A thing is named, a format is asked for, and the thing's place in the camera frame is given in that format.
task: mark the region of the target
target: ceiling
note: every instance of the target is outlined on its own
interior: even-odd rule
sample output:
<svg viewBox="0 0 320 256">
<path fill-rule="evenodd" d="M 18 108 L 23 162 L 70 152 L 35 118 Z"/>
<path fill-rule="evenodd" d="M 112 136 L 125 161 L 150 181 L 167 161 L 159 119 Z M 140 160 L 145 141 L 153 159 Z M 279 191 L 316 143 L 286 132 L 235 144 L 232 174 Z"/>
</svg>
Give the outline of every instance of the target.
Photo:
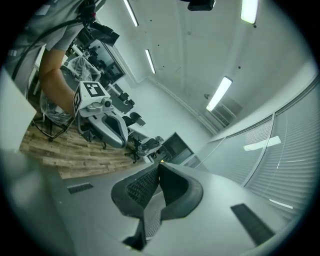
<svg viewBox="0 0 320 256">
<path fill-rule="evenodd" d="M 120 35 L 115 46 L 135 81 L 151 76 L 202 115 L 210 101 L 204 94 L 213 95 L 224 76 L 233 83 L 221 102 L 237 115 L 288 55 L 307 55 L 293 25 L 266 0 L 259 2 L 256 28 L 240 19 L 241 0 L 216 0 L 213 10 L 194 12 L 179 0 L 129 2 L 138 27 L 123 0 L 107 0 L 97 16 Z"/>
</svg>

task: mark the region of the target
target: wooden floor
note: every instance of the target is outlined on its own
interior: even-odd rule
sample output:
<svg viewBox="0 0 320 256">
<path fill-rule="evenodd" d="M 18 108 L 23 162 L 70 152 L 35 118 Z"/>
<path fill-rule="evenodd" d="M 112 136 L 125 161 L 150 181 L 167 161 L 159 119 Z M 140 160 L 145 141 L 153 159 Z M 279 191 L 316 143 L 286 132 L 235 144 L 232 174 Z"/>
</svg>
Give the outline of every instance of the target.
<svg viewBox="0 0 320 256">
<path fill-rule="evenodd" d="M 37 111 L 40 110 L 36 104 L 38 100 L 38 95 L 30 99 L 30 103 Z M 45 125 L 40 127 L 45 130 L 48 128 Z M 53 126 L 52 134 L 56 134 L 60 129 Z M 78 134 L 75 127 L 71 127 L 67 133 L 57 137 L 53 142 L 49 142 L 36 127 L 30 126 L 24 135 L 20 150 L 35 157 L 45 166 L 57 167 L 63 179 L 120 172 L 144 164 L 143 160 L 133 164 L 129 156 L 124 156 L 124 153 L 128 152 L 127 149 L 111 146 L 103 149 L 100 141 L 87 142 Z"/>
</svg>

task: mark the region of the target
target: fluorescent ceiling light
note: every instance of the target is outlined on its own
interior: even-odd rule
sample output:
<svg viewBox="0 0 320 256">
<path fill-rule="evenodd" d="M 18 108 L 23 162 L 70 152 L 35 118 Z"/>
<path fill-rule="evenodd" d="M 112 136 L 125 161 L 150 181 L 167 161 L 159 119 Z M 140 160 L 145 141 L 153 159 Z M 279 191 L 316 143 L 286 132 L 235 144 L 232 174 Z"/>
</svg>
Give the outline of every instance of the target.
<svg viewBox="0 0 320 256">
<path fill-rule="evenodd" d="M 228 77 L 224 77 L 216 90 L 215 94 L 213 95 L 212 99 L 210 100 L 208 106 L 206 107 L 207 110 L 212 111 L 222 97 L 225 95 L 227 90 L 229 89 L 230 85 L 232 84 L 232 80 Z"/>
<path fill-rule="evenodd" d="M 123 1 L 124 1 L 124 4 L 125 4 L 126 8 L 128 9 L 128 12 L 129 12 L 129 14 L 131 16 L 131 19 L 132 19 L 133 23 L 134 23 L 134 26 L 138 27 L 138 25 L 139 25 L 138 21 L 136 19 L 136 16 L 134 14 L 134 11 L 132 10 L 132 7 L 131 7 L 129 1 L 128 0 L 123 0 Z"/>
<path fill-rule="evenodd" d="M 266 143 L 267 143 L 267 140 L 265 139 L 265 140 L 259 141 L 257 143 L 245 145 L 245 146 L 243 146 L 243 149 L 245 151 L 262 149 L 266 145 Z M 272 137 L 269 139 L 267 147 L 271 147 L 271 146 L 274 146 L 274 145 L 277 145 L 280 143 L 281 143 L 281 140 L 280 140 L 279 136 L 275 136 L 275 137 Z"/>
<path fill-rule="evenodd" d="M 271 201 L 272 203 L 275 203 L 275 204 L 277 204 L 277 205 L 280 205 L 280 206 L 284 206 L 284 207 L 287 207 L 287 208 L 293 209 L 293 207 L 292 207 L 292 206 L 287 205 L 287 204 L 284 204 L 284 203 L 282 203 L 282 202 L 277 202 L 277 201 L 272 200 L 272 199 L 269 199 L 269 201 Z"/>
<path fill-rule="evenodd" d="M 149 64 L 150 64 L 150 67 L 151 67 L 151 70 L 152 70 L 152 73 L 156 73 L 156 71 L 155 71 L 155 67 L 154 67 L 154 64 L 153 64 L 153 62 L 152 62 L 152 59 L 151 59 L 151 56 L 150 56 L 150 52 L 149 52 L 149 50 L 148 49 L 145 49 L 145 53 L 146 53 L 146 56 L 147 56 L 147 58 L 148 58 L 148 61 L 149 61 Z"/>
<path fill-rule="evenodd" d="M 254 24 L 257 18 L 258 0 L 242 0 L 241 20 Z"/>
</svg>

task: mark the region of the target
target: gray t-shirt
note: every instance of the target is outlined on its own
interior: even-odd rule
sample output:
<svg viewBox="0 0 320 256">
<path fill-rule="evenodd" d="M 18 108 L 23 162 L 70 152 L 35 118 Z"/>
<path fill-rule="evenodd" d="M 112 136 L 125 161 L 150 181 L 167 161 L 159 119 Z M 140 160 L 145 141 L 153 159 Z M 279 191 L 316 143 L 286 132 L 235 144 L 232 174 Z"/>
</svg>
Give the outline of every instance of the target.
<svg viewBox="0 0 320 256">
<path fill-rule="evenodd" d="M 83 0 L 49 0 L 43 5 L 26 24 L 23 32 L 8 52 L 7 60 L 4 64 L 8 73 L 12 75 L 25 49 L 43 32 L 61 23 L 76 19 L 79 15 L 79 6 L 82 2 Z M 46 45 L 45 48 L 48 51 L 51 49 L 66 51 L 82 28 L 82 24 L 60 28 L 42 39 L 29 51 L 14 80 L 23 94 L 26 92 L 29 76 L 34 68 L 34 63 L 41 47 Z"/>
</svg>

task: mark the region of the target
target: person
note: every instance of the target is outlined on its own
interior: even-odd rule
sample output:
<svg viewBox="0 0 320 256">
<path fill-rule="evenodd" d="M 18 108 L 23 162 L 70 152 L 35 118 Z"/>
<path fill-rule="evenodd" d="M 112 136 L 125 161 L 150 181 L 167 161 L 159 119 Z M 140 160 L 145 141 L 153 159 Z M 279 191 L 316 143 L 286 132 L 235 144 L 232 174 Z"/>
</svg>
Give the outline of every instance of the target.
<svg viewBox="0 0 320 256">
<path fill-rule="evenodd" d="M 49 0 L 31 17 L 8 52 L 4 67 L 10 75 L 24 51 L 45 31 L 61 23 L 76 19 L 84 0 Z M 106 0 L 95 0 L 97 12 Z M 63 58 L 70 44 L 84 26 L 70 25 L 48 35 L 29 51 L 14 80 L 21 93 L 27 93 L 28 81 L 34 63 L 45 45 L 39 67 L 40 87 L 47 98 L 68 114 L 74 115 L 74 91 L 67 85 L 60 70 Z"/>
</svg>

